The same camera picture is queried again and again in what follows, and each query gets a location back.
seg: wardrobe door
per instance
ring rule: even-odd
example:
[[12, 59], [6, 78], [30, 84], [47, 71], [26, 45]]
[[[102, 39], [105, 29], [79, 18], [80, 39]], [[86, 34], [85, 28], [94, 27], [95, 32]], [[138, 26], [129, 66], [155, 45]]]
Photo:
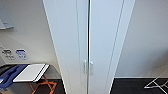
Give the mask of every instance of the wardrobe door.
[[66, 94], [87, 94], [86, 0], [43, 0]]
[[[129, 1], [132, 4], [134, 0], [90, 1], [89, 94], [110, 93], [131, 17], [133, 6], [125, 7]], [[128, 17], [123, 15], [123, 10], [128, 12]]]

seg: metal frame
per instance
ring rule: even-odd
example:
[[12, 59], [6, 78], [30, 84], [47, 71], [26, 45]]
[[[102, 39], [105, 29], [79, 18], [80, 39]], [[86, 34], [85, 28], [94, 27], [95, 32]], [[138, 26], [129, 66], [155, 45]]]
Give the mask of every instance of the metal frame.
[[168, 80], [162, 84], [162, 85], [159, 85], [157, 82], [155, 82], [157, 79], [159, 79], [163, 74], [165, 74], [168, 70], [166, 70], [165, 72], [163, 72], [160, 76], [158, 76], [157, 78], [155, 78], [154, 80], [152, 80], [149, 84], [147, 84], [144, 88], [160, 88], [165, 94], [168, 94], [162, 87], [166, 87], [168, 88], [168, 86], [166, 85], [168, 83]]

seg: floor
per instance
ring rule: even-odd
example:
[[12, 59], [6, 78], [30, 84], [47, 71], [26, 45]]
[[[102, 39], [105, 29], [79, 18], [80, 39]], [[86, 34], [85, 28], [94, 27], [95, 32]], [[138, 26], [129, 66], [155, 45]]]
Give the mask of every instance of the floor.
[[[143, 87], [152, 81], [151, 78], [127, 78], [127, 79], [115, 79], [113, 88], [110, 94], [164, 94], [159, 88], [144, 89]], [[162, 84], [167, 79], [159, 79], [157, 82]], [[56, 80], [58, 83], [54, 94], [65, 94], [62, 80]], [[49, 88], [46, 86], [40, 86], [35, 94], [49, 94]]]

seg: wall socket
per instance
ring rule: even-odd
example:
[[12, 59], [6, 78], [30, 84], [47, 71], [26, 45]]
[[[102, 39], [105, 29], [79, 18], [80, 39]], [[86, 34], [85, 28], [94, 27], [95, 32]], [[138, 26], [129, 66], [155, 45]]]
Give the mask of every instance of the wall socket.
[[4, 54], [6, 59], [8, 59], [8, 60], [14, 60], [15, 59], [11, 50], [3, 50], [2, 53]]

